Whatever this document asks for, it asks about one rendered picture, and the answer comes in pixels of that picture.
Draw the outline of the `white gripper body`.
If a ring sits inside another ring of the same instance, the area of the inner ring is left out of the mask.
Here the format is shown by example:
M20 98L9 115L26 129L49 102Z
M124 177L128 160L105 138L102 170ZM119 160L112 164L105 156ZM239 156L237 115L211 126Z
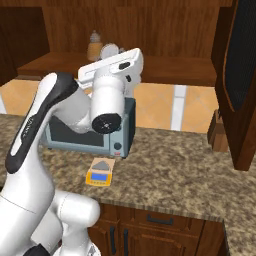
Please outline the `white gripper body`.
M92 83L95 73L101 69L105 69L114 75L120 75L121 77L129 76L131 82L136 84L141 81L143 65L144 59L141 50L134 48L121 54L82 66L78 70L78 81L83 85Z

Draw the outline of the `grey canned food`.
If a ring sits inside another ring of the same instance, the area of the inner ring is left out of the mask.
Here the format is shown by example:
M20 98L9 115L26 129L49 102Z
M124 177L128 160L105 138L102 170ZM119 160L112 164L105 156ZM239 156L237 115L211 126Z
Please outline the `grey canned food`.
M102 47L100 52L100 59L106 59L115 56L119 53L119 47L114 43L106 44Z

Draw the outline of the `plain dark wooden cabinet door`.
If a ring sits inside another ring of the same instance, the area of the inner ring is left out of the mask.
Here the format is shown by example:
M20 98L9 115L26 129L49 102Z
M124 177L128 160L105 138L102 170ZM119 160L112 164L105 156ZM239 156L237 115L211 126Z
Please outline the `plain dark wooden cabinet door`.
M0 7L0 87L49 51L40 7Z

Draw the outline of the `tan bottle with pale cap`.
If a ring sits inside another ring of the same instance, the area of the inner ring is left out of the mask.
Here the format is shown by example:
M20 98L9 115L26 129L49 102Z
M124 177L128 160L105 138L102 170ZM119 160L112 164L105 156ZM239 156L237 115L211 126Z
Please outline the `tan bottle with pale cap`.
M87 48L87 58L89 61L97 61L100 58L100 52L103 47L100 35L93 31L90 36L90 42Z

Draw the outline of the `blue-grey toaster oven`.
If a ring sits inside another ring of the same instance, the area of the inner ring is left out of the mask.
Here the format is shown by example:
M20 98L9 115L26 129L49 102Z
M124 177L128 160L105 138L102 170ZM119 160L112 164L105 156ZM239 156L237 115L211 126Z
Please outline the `blue-grey toaster oven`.
M125 99L125 111L119 129L111 134L88 131L78 134L53 116L41 137L48 149L62 149L126 158L129 154L136 124L136 101Z

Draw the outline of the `wooden knife block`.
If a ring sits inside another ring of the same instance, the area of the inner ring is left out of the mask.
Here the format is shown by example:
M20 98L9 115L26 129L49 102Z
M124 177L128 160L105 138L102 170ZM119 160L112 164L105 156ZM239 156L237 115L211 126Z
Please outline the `wooden knife block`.
M227 152L228 140L222 117L218 109L213 112L210 126L207 132L207 140L215 152Z

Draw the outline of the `wooden base cupboard door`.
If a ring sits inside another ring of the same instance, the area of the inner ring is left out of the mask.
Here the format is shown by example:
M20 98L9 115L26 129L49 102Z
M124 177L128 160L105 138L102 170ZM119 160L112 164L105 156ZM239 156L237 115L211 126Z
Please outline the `wooden base cupboard door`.
M124 256L124 229L128 229L128 256L195 256L198 237L122 225L120 250Z
M115 227L116 255L111 253L110 227ZM88 229L92 242L98 247L101 256L119 256L119 232L118 223L113 221L99 220L94 226Z

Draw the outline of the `wooden drawer front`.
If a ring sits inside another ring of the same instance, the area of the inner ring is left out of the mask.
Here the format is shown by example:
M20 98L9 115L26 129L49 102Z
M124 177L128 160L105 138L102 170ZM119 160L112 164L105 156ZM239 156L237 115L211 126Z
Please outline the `wooden drawer front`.
M147 221L147 214L150 214L153 218L159 218L163 220L169 220L173 218L173 225L163 225ZM140 225L146 225L150 227L162 228L177 232L190 233L198 235L203 227L204 221L201 219L183 217L178 215L171 215L166 213L153 212L148 210L136 209L134 213L134 220Z

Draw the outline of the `wooden wall cabinet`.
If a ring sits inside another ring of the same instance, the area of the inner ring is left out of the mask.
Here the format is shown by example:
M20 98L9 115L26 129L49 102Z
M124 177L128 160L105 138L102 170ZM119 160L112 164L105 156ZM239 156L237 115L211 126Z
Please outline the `wooden wall cabinet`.
M46 0L42 6L50 52L18 69L42 76L76 73L88 62L89 36L144 54L148 83L212 87L211 60L219 13L233 0Z

